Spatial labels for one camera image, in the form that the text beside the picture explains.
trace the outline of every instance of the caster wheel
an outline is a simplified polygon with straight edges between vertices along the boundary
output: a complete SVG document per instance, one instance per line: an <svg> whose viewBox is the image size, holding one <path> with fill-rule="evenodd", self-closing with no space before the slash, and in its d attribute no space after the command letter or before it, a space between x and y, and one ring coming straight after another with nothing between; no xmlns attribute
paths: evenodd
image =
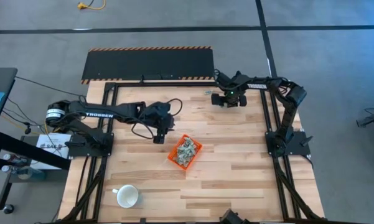
<svg viewBox="0 0 374 224"><path fill-rule="evenodd" d="M14 211L14 206L13 205L5 205L3 212L4 214L11 214Z"/></svg>
<svg viewBox="0 0 374 224"><path fill-rule="evenodd" d="M239 96L239 105L240 106L247 106L248 100L246 99L245 95Z"/></svg>

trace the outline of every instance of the black desk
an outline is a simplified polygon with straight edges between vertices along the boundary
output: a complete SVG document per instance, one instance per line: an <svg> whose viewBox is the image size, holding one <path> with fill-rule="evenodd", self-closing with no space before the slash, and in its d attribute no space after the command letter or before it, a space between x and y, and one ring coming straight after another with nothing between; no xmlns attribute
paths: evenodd
<svg viewBox="0 0 374 224"><path fill-rule="evenodd" d="M0 92L4 93L4 96L0 101L0 114L2 109L4 108L4 105L6 104L12 86L14 85L16 73L16 68L0 68ZM64 159L60 156L49 153L34 146L33 144L36 144L36 141L37 137L35 137L35 141L32 141L30 142L31 144L28 144L28 141L20 141L0 132L0 150L5 149L9 152L28 157L30 160L34 159L36 161L52 165L63 170L69 170L70 160ZM0 159L0 169L3 165L7 164L11 163ZM11 176L11 174L7 175L6 182L4 183L4 187L0 195L0 210L4 208L4 204L10 191L11 184L13 182L16 182L16 180L11 179Z"/></svg>

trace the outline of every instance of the crumpled paper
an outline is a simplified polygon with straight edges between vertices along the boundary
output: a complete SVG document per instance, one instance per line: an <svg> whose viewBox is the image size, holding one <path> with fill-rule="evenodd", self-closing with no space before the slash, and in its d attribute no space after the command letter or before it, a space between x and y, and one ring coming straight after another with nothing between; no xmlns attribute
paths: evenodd
<svg viewBox="0 0 374 224"><path fill-rule="evenodd" d="M180 166L187 167L192 158L196 155L197 146L191 140L191 138L185 137L184 143L177 148L177 159L176 162Z"/></svg>

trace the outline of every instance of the orange and black striped edge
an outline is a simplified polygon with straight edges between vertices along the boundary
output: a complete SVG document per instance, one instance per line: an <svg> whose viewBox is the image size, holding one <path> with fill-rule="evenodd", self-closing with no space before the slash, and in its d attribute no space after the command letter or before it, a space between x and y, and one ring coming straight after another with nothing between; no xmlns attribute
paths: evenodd
<svg viewBox="0 0 374 224"><path fill-rule="evenodd" d="M112 50L186 50L186 49L211 49L211 46L178 46L178 47L112 47L112 48L93 48L92 51L112 51Z"/></svg>
<svg viewBox="0 0 374 224"><path fill-rule="evenodd" d="M181 77L181 80L213 80L213 77ZM121 78L92 78L87 80L81 80L81 84L89 84L90 81L121 81Z"/></svg>
<svg viewBox="0 0 374 224"><path fill-rule="evenodd" d="M184 50L184 49L211 49L211 46L178 46L178 47L114 47L114 48L93 48L92 51L112 51L112 50ZM182 80L213 80L213 77L182 77ZM93 78L81 80L81 84L89 84L90 81L120 81L121 78Z"/></svg>

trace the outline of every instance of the white mug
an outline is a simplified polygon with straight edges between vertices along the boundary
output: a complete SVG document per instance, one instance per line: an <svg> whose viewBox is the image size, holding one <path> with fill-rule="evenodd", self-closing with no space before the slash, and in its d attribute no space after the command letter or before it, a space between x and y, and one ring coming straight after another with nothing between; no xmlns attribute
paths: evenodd
<svg viewBox="0 0 374 224"><path fill-rule="evenodd" d="M131 208L137 203L138 190L133 185L125 185L118 189L113 189L113 193L116 194L118 204L123 208Z"/></svg>

